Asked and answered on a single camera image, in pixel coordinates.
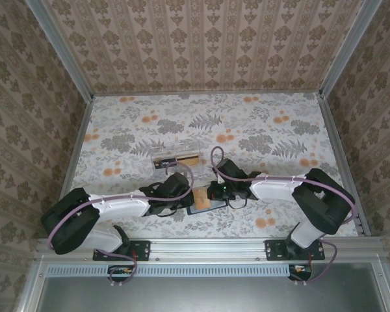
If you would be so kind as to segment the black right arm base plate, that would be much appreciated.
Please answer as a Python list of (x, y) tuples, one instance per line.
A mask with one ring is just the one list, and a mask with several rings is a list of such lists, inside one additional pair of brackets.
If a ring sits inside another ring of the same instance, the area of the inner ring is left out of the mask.
[(325, 260), (324, 248), (317, 240), (309, 247), (301, 248), (287, 240), (270, 239), (265, 241), (265, 252), (267, 261)]

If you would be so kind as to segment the black VIP card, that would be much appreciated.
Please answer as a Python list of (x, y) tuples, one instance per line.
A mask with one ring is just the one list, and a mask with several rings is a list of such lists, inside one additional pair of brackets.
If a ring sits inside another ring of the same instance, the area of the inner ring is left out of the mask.
[(153, 161), (153, 167), (155, 170), (165, 169), (168, 166), (175, 166), (176, 165), (176, 158), (170, 157), (170, 158), (157, 158)]

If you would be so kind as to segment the aluminium table side rail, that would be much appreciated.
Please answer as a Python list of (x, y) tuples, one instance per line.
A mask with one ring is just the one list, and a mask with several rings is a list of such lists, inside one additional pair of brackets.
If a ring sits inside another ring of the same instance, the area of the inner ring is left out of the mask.
[(324, 119), (325, 127), (330, 138), (331, 147), (333, 153), (335, 155), (335, 160), (337, 162), (337, 166), (339, 169), (339, 174), (341, 176), (341, 181), (343, 182), (344, 188), (353, 195), (356, 201), (356, 217), (354, 219), (354, 223), (357, 228), (357, 232), (359, 236), (371, 236), (371, 231), (369, 229), (369, 225), (367, 219), (365, 217), (365, 213), (363, 211), (361, 201), (357, 192), (357, 188), (355, 186), (346, 155), (341, 144), (341, 139), (339, 137), (337, 128), (335, 126), (335, 122), (330, 110), (330, 106), (325, 97), (320, 96), (318, 99), (318, 103), (320, 106), (321, 114)]
[(68, 165), (68, 169), (64, 178), (64, 182), (62, 185), (62, 190), (60, 192), (59, 200), (63, 199), (65, 195), (67, 195), (71, 189), (73, 178), (75, 176), (75, 170), (77, 168), (77, 163), (79, 160), (79, 156), (81, 153), (81, 148), (83, 145), (83, 141), (85, 139), (86, 130), (88, 127), (88, 123), (90, 121), (90, 116), (93, 109), (93, 99), (91, 99), (85, 106), (83, 118), (77, 133), (77, 138), (73, 147), (71, 159)]

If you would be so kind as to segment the grey metal sheet panel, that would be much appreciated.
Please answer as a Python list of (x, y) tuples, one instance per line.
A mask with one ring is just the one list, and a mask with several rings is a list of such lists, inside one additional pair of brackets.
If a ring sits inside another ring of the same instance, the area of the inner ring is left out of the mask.
[(367, 264), (333, 265), (318, 281), (288, 278), (50, 278), (37, 312), (386, 312)]

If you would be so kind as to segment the navy blue card holder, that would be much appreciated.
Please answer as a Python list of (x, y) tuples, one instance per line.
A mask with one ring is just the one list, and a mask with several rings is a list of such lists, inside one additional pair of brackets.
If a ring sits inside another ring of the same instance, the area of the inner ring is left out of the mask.
[(208, 211), (213, 211), (215, 209), (223, 208), (226, 207), (227, 203), (225, 201), (216, 201), (216, 200), (211, 200), (211, 208), (202, 210), (202, 211), (196, 211), (195, 213), (187, 213), (188, 215), (196, 215), (200, 213), (206, 213)]

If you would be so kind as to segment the gold card with black stripe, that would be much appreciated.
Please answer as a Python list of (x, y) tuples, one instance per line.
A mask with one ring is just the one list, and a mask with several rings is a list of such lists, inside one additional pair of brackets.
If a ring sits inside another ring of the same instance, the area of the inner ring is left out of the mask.
[(201, 162), (198, 154), (178, 156), (176, 157), (176, 160), (187, 166), (196, 166)]

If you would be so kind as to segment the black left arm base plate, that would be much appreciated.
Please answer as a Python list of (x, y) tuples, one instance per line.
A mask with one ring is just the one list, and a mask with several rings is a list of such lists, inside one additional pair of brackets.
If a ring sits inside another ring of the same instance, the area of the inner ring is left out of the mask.
[[(130, 242), (123, 243), (119, 248), (113, 251), (113, 254), (126, 255), (132, 257), (136, 261), (149, 261), (151, 250), (151, 242), (149, 240), (131, 240)], [(94, 261), (125, 261), (123, 257), (115, 257), (105, 255), (97, 250), (94, 250)]]

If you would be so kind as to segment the aluminium frame post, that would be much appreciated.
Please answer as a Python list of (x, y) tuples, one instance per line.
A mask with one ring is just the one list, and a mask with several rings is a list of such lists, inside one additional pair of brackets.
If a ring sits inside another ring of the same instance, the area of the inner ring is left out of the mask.
[(86, 104), (91, 103), (93, 92), (91, 91), (85, 76), (81, 72), (80, 66), (73, 53), (70, 51), (69, 45), (62, 35), (62, 31), (59, 30), (55, 23), (55, 19), (51, 16), (50, 10), (46, 7), (44, 0), (25, 1), (43, 29), (47, 39), (53, 46), (59, 59), (62, 61), (62, 64), (69, 73), (81, 97), (84, 99), (84, 102)]
[(363, 1), (353, 24), (345, 36), (343, 44), (338, 50), (338, 54), (335, 56), (332, 65), (319, 88), (319, 93), (322, 98), (328, 97), (333, 90), (381, 3), (382, 0)]

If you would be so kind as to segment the clear acrylic card tray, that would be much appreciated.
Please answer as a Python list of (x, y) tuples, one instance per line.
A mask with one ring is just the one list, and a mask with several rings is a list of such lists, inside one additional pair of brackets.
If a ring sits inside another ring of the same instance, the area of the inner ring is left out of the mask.
[[(189, 169), (192, 171), (192, 174), (194, 177), (199, 177), (203, 174), (203, 164), (202, 164), (202, 153), (200, 149), (200, 144), (197, 141), (182, 141), (182, 142), (174, 142), (173, 144), (162, 144), (160, 146), (153, 146), (150, 149), (150, 160), (151, 165), (153, 169), (153, 175), (155, 177), (164, 177), (166, 176), (165, 170), (166, 169), (160, 169), (155, 170), (153, 167), (153, 161), (157, 158), (170, 158), (170, 157), (178, 157), (182, 155), (192, 155), (192, 154), (198, 154), (200, 156), (200, 163), (196, 166), (188, 166)], [(176, 160), (175, 166), (169, 166), (168, 167), (168, 174), (173, 174), (174, 172), (179, 172), (180, 174), (183, 174), (185, 177), (190, 177), (190, 174), (187, 169), (184, 168), (185, 164), (178, 162)]]

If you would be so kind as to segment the floral table cover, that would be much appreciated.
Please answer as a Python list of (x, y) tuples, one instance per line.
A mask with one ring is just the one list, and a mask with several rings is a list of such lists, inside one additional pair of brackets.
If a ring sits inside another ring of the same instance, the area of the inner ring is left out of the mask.
[[(111, 195), (164, 181), (153, 175), (151, 147), (186, 140), (200, 144), (198, 186), (214, 179), (211, 162), (220, 158), (215, 146), (245, 172), (295, 176), (320, 168), (341, 182), (317, 94), (105, 96), (93, 101), (71, 189)], [(258, 238), (284, 237), (303, 219), (297, 204), (269, 199), (115, 224), (140, 239)]]

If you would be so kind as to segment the aluminium mounting rail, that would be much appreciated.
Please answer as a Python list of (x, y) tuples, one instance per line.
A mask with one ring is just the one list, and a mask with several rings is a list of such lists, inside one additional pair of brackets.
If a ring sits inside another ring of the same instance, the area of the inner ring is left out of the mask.
[[(252, 263), (267, 261), (265, 241), (256, 239), (144, 239), (151, 242), (149, 261), (162, 263)], [(382, 242), (377, 237), (328, 237), (322, 243), (325, 260), (337, 249), (338, 262), (371, 262), (386, 259)]]

